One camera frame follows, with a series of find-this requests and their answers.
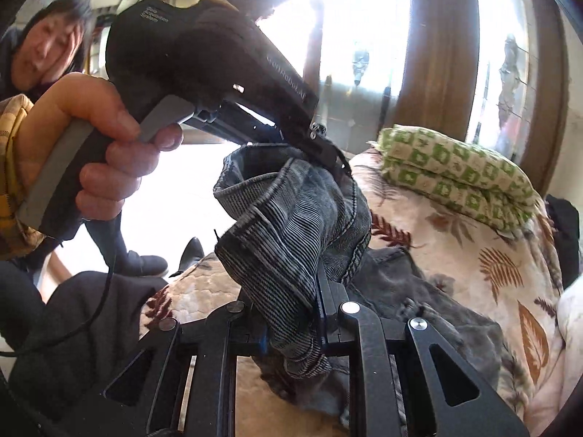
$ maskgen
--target green patterned cushion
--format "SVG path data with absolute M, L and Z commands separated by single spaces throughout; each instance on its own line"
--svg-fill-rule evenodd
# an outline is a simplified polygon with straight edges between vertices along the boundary
M 383 175 L 490 227 L 508 232 L 531 217 L 539 195 L 501 154 L 416 126 L 380 132 Z

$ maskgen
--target leaf pattern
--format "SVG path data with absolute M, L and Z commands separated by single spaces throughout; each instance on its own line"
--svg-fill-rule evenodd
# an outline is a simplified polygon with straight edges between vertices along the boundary
M 531 252 L 532 260 L 534 261 L 536 267 L 546 275 L 548 271 L 547 264 L 544 260 L 544 256 L 542 253 L 542 248 L 537 236 L 532 233 L 526 233 L 524 238 L 527 241 L 528 249 Z
M 400 196 L 399 191 L 381 175 L 380 169 L 372 168 L 364 164 L 352 166 L 352 168 L 360 168 L 365 171 L 365 173 L 360 174 L 359 179 L 362 179 L 361 184 L 364 187 L 363 190 L 371 191 L 375 197 L 380 199 L 377 207 L 381 207 L 387 199 L 390 200 Z
M 536 214 L 536 218 L 539 221 L 541 230 L 543 231 L 544 240 L 546 240 L 549 245 L 555 245 L 555 239 L 553 237 L 553 227 L 550 224 L 548 217 L 542 214 Z
M 372 158 L 372 160 L 378 164 L 383 162 L 383 153 L 381 153 L 376 148 L 370 147 L 369 149 L 364 151 L 363 154 L 368 154 Z
M 518 316 L 520 318 L 520 329 L 523 333 L 524 354 L 527 357 L 532 381 L 536 384 L 539 380 L 540 371 L 549 362 L 549 343 L 544 329 L 520 302 L 518 302 Z
M 162 319 L 172 317 L 172 311 L 170 310 L 172 298 L 168 297 L 168 286 L 168 284 L 164 286 L 146 302 L 146 305 L 150 310 L 145 313 L 145 316 L 148 319 L 151 319 L 151 321 L 146 324 L 146 327 L 150 330 L 156 328 Z
M 560 268 L 560 265 L 558 263 L 559 259 L 556 256 L 556 252 L 555 252 L 555 258 L 557 259 L 557 261 L 554 261 L 552 256 L 551 256 L 551 252 L 549 251 L 549 248 L 541 248 L 541 249 L 542 249 L 542 253 L 543 253 L 544 262 L 547 265 L 547 267 L 549 268 L 550 282 L 551 282 L 554 289 L 556 289 L 557 291 L 562 291 L 563 290 L 563 275 L 561 273 L 561 268 Z
M 554 319 L 557 316 L 557 309 L 546 300 L 537 297 L 535 299 L 535 304 L 539 306 L 541 309 L 543 309 L 552 319 Z
M 434 285 L 444 294 L 452 297 L 454 295 L 455 279 L 447 274 L 435 273 L 427 280 L 429 284 Z
M 502 240 L 504 243 L 506 243 L 510 248 L 512 248 L 514 251 L 517 250 L 517 241 L 518 238 L 516 237 L 515 234 L 512 234 L 512 238 L 507 236 L 507 234 L 505 233 L 504 235 L 500 234 L 499 231 L 496 231 L 496 236 L 494 237 L 494 239 L 500 239 Z
M 447 210 L 447 208 L 442 207 L 442 205 L 438 206 L 436 202 L 431 202 L 431 204 L 436 211 L 430 216 L 425 217 L 425 220 L 427 220 L 433 228 L 441 233 L 451 233 L 451 235 L 457 240 L 460 248 L 463 248 L 462 235 L 468 241 L 474 243 L 474 239 L 467 228 L 466 222 L 461 219 L 459 214 Z
M 492 286 L 492 296 L 498 304 L 498 292 L 503 286 L 524 286 L 518 266 L 510 257 L 496 248 L 483 248 L 480 251 L 480 273 Z
M 381 240 L 386 241 L 387 246 L 404 246 L 407 250 L 414 248 L 411 242 L 411 233 L 404 230 L 399 230 L 393 227 L 390 222 L 387 222 L 380 215 L 370 211 L 372 216 L 372 235 L 379 236 Z
M 500 379 L 498 392 L 512 410 L 519 414 L 528 402 L 528 372 L 518 361 L 510 346 L 504 340 L 500 354 Z

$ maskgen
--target hand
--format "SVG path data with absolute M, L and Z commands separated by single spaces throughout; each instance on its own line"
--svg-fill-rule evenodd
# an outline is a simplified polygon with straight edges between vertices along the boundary
M 89 121 L 113 138 L 106 164 L 87 164 L 79 178 L 83 190 L 77 207 L 89 220 L 111 220 L 121 211 L 124 199 L 138 190 L 141 177 L 158 164 L 160 151 L 172 151 L 183 140 L 179 125 L 161 129 L 150 144 L 135 141 L 138 122 L 126 111 L 112 83 L 72 73 L 61 78 L 39 99 L 22 121 L 14 140 L 16 169 L 28 191 L 53 146 L 72 118 Z
M 75 25 L 71 34 L 69 34 L 69 40 L 63 54 L 55 61 L 55 63 L 49 68 L 40 83 L 49 84 L 56 80 L 59 80 L 65 73 L 67 67 L 73 62 L 73 58 L 79 46 L 81 46 L 81 41 L 83 40 L 83 28 L 80 24 Z

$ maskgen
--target silver bolt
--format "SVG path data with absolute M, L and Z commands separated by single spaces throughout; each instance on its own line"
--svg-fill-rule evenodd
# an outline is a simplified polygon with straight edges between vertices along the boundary
M 167 317 L 159 322 L 158 328 L 161 331 L 168 332 L 172 330 L 174 327 L 176 327 L 176 324 L 177 324 L 176 319 L 173 319 L 172 317 Z
M 352 301 L 345 302 L 340 307 L 345 314 L 356 314 L 360 310 L 360 305 Z
M 236 314 L 245 308 L 245 302 L 242 300 L 234 300 L 233 302 L 229 302 L 225 307 L 232 314 Z
M 411 319 L 409 323 L 415 330 L 425 330 L 427 328 L 427 322 L 419 317 Z

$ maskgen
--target black metal frame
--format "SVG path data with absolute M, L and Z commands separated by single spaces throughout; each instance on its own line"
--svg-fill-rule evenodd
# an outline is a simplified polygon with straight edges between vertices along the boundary
M 351 364 L 351 436 L 401 435 L 390 355 L 412 437 L 527 437 L 520 419 L 425 320 L 379 318 L 318 272 L 314 321 L 326 355 Z M 268 331 L 242 292 L 206 319 L 163 319 L 114 377 L 89 392 L 61 426 L 70 437 L 232 437 L 237 356 L 267 352 Z M 179 416 L 196 356 L 184 433 Z

